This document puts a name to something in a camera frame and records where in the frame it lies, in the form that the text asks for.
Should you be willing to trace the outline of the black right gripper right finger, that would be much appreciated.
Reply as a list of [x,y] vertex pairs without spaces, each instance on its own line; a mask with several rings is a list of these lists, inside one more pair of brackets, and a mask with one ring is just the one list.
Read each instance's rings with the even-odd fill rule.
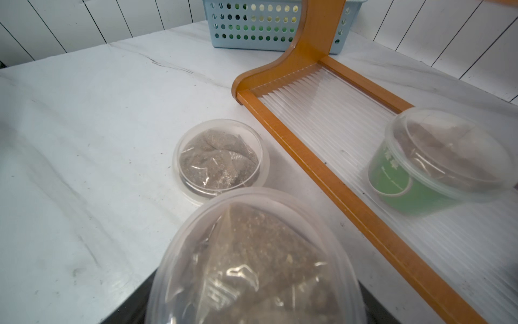
[[367,324],[400,324],[400,322],[360,283]]

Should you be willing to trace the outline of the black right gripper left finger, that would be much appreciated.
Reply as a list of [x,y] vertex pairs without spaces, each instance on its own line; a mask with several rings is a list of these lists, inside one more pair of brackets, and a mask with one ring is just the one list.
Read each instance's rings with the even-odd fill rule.
[[151,275],[101,324],[144,324],[152,283],[156,271]]

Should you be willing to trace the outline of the red label seed jar top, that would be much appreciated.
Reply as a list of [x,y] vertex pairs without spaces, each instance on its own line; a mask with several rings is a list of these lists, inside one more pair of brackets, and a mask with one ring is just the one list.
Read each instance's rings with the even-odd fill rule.
[[147,323],[365,323],[352,264],[325,220],[279,190],[200,206],[170,242]]

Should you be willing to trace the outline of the yellow label seed jar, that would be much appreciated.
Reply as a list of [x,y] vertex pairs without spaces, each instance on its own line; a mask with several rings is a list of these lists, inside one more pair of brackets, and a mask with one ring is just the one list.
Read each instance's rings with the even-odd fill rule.
[[231,190],[263,187],[270,156],[260,135],[235,120],[210,120],[194,126],[173,152],[173,178],[184,196],[200,206]]

